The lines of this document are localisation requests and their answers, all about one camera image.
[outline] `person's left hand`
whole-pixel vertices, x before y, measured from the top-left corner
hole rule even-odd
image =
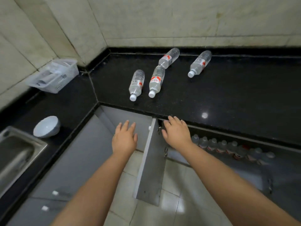
[[[138,135],[134,134],[136,123],[134,122],[130,128],[129,121],[126,121],[121,127],[122,123],[116,127],[115,135],[112,140],[112,148],[114,154],[122,154],[131,156],[137,147]]]

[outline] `finger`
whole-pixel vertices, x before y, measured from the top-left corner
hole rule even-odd
[[[173,117],[175,119],[175,121],[178,123],[178,124],[181,124],[181,121],[179,118],[177,118],[176,116]]]
[[[126,132],[129,126],[129,120],[127,120],[126,122],[124,122],[124,125],[121,128],[122,132]]]
[[[138,134],[135,133],[135,135],[134,135],[134,142],[137,143],[137,141],[138,141]]]
[[[168,116],[168,120],[171,123],[171,125],[176,124],[176,121],[172,116]]]
[[[115,129],[115,134],[117,134],[117,133],[120,132],[120,130],[121,130],[121,125],[122,125],[121,122],[117,125],[117,127],[116,127],[116,129]]]
[[[168,135],[167,135],[167,132],[166,132],[164,129],[162,129],[162,135],[163,135],[163,138],[164,138],[165,141],[166,141],[167,138],[168,138]]]
[[[169,129],[169,127],[171,127],[169,121],[163,121],[163,123],[166,129]]]
[[[128,131],[133,135],[134,131],[135,131],[135,127],[136,127],[136,123],[132,123],[132,125],[130,126],[130,128],[128,129]]]
[[[183,125],[187,126],[187,124],[186,124],[185,121],[181,120],[181,123],[182,123]]]

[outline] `open cabinet door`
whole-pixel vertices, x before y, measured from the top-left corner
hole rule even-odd
[[[167,147],[158,120],[153,118],[137,176],[134,198],[159,206]]]

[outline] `forearm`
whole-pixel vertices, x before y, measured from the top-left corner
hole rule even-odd
[[[231,168],[195,144],[179,151],[233,225],[300,225]]]
[[[52,226],[103,225],[130,156],[113,154],[82,186]]]

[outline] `plastic bottle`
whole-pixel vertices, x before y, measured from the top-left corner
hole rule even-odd
[[[244,148],[243,145],[240,145],[238,148],[237,148],[237,151],[234,153],[234,158],[236,160],[241,160],[243,157],[246,156],[246,153],[247,153],[247,149]]]
[[[270,165],[275,159],[275,154],[273,152],[267,152],[264,154],[261,154],[261,157],[259,160],[257,160],[257,164],[259,165]]]
[[[177,48],[171,49],[160,60],[159,65],[167,69],[180,55],[180,50]]]
[[[216,138],[213,138],[212,140],[209,140],[207,149],[213,152],[216,149],[216,146],[217,146]]]
[[[216,152],[224,153],[226,151],[227,141],[223,140],[217,144]]]
[[[246,155],[246,159],[249,160],[250,162],[256,162],[260,156],[261,156],[262,150],[261,148],[251,148],[247,155]]]
[[[188,77],[192,78],[195,75],[199,75],[202,70],[207,66],[212,57],[211,51],[203,51],[197,59],[190,65],[190,72]]]
[[[203,138],[200,139],[199,146],[203,150],[205,150],[208,147],[208,139],[207,139],[207,137],[203,137]]]
[[[144,78],[145,74],[143,70],[135,71],[129,88],[131,101],[136,101],[137,97],[141,95]]]
[[[226,153],[233,155],[237,151],[237,142],[233,141],[227,144]]]
[[[197,134],[194,134],[192,137],[191,137],[191,140],[194,144],[198,145],[199,144],[199,136]]]
[[[159,93],[165,76],[165,69],[161,66],[156,66],[153,75],[150,79],[149,97],[154,98],[156,93]]]

